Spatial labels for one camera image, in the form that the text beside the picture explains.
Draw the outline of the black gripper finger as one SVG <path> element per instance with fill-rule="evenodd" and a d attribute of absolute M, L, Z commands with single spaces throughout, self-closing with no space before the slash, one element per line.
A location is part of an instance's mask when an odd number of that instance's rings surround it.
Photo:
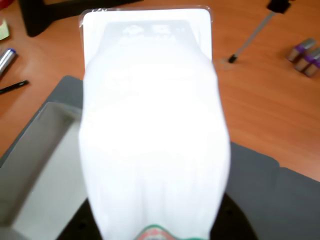
<path fill-rule="evenodd" d="M 210 231 L 211 240 L 257 240 L 241 208 L 225 193 Z"/>
<path fill-rule="evenodd" d="M 102 240 L 88 199 L 83 202 L 57 240 Z"/>

